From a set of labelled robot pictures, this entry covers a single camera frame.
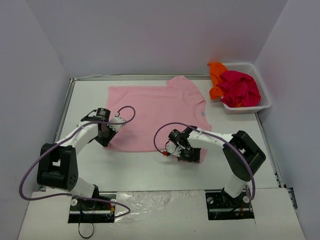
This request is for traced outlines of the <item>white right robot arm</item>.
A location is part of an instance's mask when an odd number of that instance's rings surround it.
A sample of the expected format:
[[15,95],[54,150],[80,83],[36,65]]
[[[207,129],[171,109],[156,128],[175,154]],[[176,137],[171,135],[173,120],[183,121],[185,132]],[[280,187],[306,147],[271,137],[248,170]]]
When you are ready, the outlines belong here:
[[163,153],[176,156],[178,161],[199,163],[203,149],[212,152],[222,150],[232,176],[221,190],[221,199],[226,206],[234,206],[239,202],[241,192],[249,190],[247,183],[254,181],[254,175],[265,162],[266,155],[243,130],[222,134],[206,132],[195,126],[182,132],[173,129]]

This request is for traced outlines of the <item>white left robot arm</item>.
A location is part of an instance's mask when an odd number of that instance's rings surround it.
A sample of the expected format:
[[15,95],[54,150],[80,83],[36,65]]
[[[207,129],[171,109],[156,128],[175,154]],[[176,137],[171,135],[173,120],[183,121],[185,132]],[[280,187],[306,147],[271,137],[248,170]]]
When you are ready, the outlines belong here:
[[77,155],[92,141],[107,147],[121,128],[124,120],[117,112],[112,119],[110,111],[98,108],[96,115],[86,115],[76,128],[55,144],[46,143],[40,154],[46,154],[38,163],[37,183],[67,192],[72,196],[83,197],[82,203],[89,209],[97,208],[101,203],[99,188],[79,177]]

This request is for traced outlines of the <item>pink t shirt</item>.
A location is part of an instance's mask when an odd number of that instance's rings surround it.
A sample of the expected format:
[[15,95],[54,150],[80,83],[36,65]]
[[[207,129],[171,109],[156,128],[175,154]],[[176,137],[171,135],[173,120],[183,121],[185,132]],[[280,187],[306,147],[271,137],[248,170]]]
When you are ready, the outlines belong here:
[[132,118],[122,126],[108,148],[123,153],[163,151],[172,129],[182,132],[182,124],[210,131],[206,120],[206,101],[197,86],[184,76],[167,80],[165,86],[110,86],[107,109],[114,115]]

